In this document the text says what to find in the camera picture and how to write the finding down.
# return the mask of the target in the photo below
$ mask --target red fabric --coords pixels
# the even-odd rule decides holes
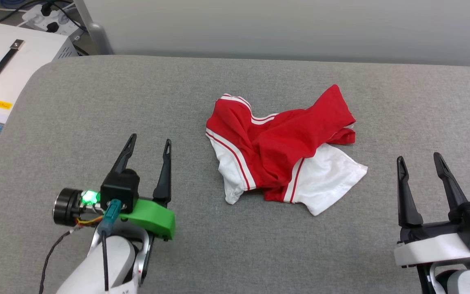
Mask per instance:
[[[252,122],[251,106],[243,99],[221,98],[206,127],[240,149],[266,200],[283,202],[295,163],[314,156],[323,143],[354,143],[355,132],[345,128],[354,122],[340,89],[333,85],[308,109],[282,112],[262,125]]]

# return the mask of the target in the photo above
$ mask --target green plastic bracket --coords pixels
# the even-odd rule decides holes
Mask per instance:
[[[119,214],[119,218],[128,219],[157,238],[172,240],[175,234],[175,214],[157,203],[138,199],[131,214]]]

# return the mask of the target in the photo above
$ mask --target white wall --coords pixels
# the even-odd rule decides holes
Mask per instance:
[[[81,1],[115,54],[470,65],[470,0]]]

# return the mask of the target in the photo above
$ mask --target green led light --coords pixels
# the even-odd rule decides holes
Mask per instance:
[[[101,200],[101,194],[92,190],[86,190],[81,195],[81,202],[84,205],[93,205]]]

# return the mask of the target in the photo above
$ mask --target robotic arm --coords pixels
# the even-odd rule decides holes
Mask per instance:
[[[139,176],[126,168],[136,138],[130,136],[99,192],[65,188],[58,195],[52,211],[56,224],[76,226],[74,230],[95,227],[88,255],[58,294],[136,294],[155,238],[173,239],[175,215],[166,208],[171,201],[171,141],[166,140],[153,199],[147,200],[139,199]]]
[[[442,155],[434,154],[438,176],[449,203],[449,221],[424,223],[416,209],[409,173],[399,157],[398,203],[400,241],[394,251],[398,266],[416,267],[423,294],[470,294],[470,202]],[[464,269],[436,274],[437,268],[460,265]]]

